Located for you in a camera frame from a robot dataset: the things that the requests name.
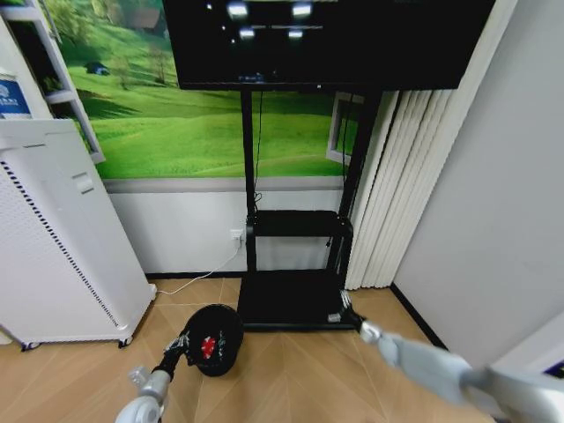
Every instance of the black tv stand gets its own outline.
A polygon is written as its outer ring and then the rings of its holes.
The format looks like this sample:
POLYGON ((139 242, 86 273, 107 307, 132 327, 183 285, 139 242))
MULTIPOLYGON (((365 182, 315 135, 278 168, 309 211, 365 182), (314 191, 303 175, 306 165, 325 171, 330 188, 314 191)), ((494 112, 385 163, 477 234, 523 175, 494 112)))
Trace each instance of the black tv stand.
POLYGON ((338 320, 353 244, 349 219, 382 90, 364 94, 357 135, 338 212, 256 210, 253 161, 252 92, 241 91, 245 187, 247 191, 247 274, 237 311, 245 330, 351 330, 338 320), (257 236, 322 236, 332 239, 325 269, 258 271, 257 236))

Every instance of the white power cable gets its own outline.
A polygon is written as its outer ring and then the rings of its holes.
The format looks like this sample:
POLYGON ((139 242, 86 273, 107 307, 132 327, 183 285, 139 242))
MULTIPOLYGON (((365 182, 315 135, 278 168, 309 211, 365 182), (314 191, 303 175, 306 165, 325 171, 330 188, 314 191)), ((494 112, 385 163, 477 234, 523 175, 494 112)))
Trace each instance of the white power cable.
POLYGON ((186 286, 190 285, 192 282, 195 282, 198 279, 206 278, 206 277, 210 276, 213 272, 221 269, 223 266, 225 266, 227 263, 229 263, 231 260, 233 260, 235 258, 235 256, 237 256, 237 253, 239 252, 240 249, 241 249, 241 240, 239 240, 239 245, 237 246, 237 249, 235 250, 233 255, 230 256, 225 262, 220 264, 218 267, 216 267, 214 270, 210 271, 209 273, 206 273, 205 275, 198 276, 197 278, 193 278, 190 282, 187 282, 186 284, 182 285, 180 288, 174 290, 171 293, 168 293, 167 291, 161 291, 161 290, 158 290, 157 293, 165 293, 166 295, 174 295, 174 294, 180 292, 182 289, 184 289, 186 286))

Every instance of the white wall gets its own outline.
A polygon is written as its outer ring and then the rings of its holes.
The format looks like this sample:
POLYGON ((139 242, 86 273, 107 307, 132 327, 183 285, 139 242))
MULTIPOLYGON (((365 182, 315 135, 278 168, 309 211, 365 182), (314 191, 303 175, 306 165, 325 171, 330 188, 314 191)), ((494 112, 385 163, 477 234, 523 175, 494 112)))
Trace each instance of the white wall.
MULTIPOLYGON (((110 194, 148 273, 210 271, 235 251, 230 229, 243 229, 244 192, 110 194)), ((336 210, 340 190, 263 191, 264 209, 336 210)), ((260 270, 323 267, 327 239, 257 238, 260 270)), ((245 248, 222 271, 245 271, 245 248)))
POLYGON ((564 310, 563 41, 564 2, 520 0, 395 278, 474 365, 564 310))

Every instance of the green hill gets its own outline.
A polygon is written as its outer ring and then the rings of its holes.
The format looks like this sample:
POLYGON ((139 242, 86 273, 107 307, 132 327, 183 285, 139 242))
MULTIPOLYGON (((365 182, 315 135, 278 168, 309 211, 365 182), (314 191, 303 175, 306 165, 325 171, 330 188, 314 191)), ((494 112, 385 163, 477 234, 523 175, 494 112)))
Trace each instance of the green hill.
MULTIPOLYGON (((169 41, 95 18, 87 0, 74 4, 89 23, 87 42, 65 40, 62 51, 107 158, 102 178, 243 176, 239 94, 179 90, 169 41), (164 85, 155 82, 155 48, 166 58, 164 85), (124 57, 126 89, 115 70, 124 57), (87 74, 89 62, 110 76, 87 74)), ((260 175, 341 174, 325 159, 332 103, 325 94, 265 93, 260 175)))

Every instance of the landscape wall mural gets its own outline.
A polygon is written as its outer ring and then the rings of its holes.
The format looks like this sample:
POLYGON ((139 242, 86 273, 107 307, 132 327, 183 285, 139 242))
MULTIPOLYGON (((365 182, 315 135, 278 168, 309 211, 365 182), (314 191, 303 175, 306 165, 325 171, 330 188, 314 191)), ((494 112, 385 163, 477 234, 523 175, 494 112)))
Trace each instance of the landscape wall mural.
MULTIPOLYGON (((47 3, 106 156, 97 166, 102 178, 244 175, 239 94, 178 88, 161 0, 47 3)), ((325 158, 333 99, 264 93, 261 176, 342 174, 340 163, 325 158)), ((349 123, 347 150, 355 127, 349 123)))

